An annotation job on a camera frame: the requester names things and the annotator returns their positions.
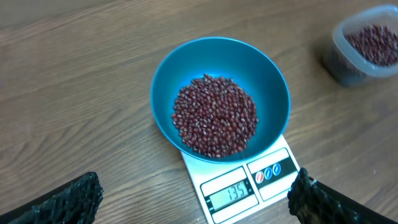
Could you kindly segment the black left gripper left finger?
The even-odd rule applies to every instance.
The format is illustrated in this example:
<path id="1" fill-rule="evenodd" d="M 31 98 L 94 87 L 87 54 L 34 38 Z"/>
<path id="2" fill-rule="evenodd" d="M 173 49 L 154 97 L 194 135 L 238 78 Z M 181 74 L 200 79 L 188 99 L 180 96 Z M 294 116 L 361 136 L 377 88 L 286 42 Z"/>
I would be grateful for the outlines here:
<path id="1" fill-rule="evenodd" d="M 1 215 L 8 224 L 92 224 L 103 200 L 96 172 L 87 172 L 66 184 Z"/>

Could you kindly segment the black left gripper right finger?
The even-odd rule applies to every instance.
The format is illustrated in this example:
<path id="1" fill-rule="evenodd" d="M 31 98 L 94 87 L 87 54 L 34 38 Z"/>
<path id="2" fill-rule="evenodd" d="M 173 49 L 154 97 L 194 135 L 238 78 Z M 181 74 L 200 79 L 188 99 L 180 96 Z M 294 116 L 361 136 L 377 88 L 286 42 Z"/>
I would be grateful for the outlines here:
<path id="1" fill-rule="evenodd" d="M 290 214 L 301 224 L 397 224 L 313 179 L 303 167 L 287 198 Z"/>

